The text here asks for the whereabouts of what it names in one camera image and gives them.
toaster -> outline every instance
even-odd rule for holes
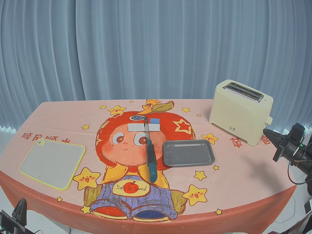
[[[271,125],[273,98],[233,80],[216,86],[209,123],[216,124],[256,146],[266,125]]]

black cable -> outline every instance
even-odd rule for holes
[[[301,150],[303,150],[303,149],[306,149],[306,148],[307,148],[308,146],[310,146],[311,144],[312,144],[312,141],[311,141],[307,146],[302,147],[302,148],[299,148],[298,152],[301,151]],[[308,183],[308,182],[312,181],[312,178],[311,178],[311,179],[309,179],[308,181],[303,182],[303,183],[296,183],[296,182],[293,182],[293,181],[291,180],[291,177],[289,176],[289,166],[290,166],[290,164],[291,164],[291,160],[289,161],[289,163],[288,163],[288,168],[287,168],[287,174],[288,174],[289,180],[290,180],[293,184],[295,184],[295,185],[303,185],[303,184],[305,184],[305,183]],[[311,163],[312,163],[312,160],[310,160],[310,159],[305,159],[305,160],[294,160],[294,163],[299,163],[299,162],[304,162],[304,161],[306,161],[306,162],[311,162]]]

teal knife handle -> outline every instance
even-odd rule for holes
[[[149,167],[150,172],[150,181],[151,183],[154,183],[157,180],[157,160],[154,145],[152,144],[151,140],[149,140],[146,152],[147,152],[147,165]]]
[[[157,164],[156,163],[149,163],[149,172],[150,172],[150,182],[155,183],[157,180]]]

red star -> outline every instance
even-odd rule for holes
[[[187,134],[191,134],[191,125],[186,123],[185,120],[180,119],[179,121],[173,121],[177,125],[175,132],[185,132]]]

rectangular tray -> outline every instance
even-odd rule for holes
[[[215,162],[211,144],[206,139],[174,140],[163,144],[166,166],[203,166]]]

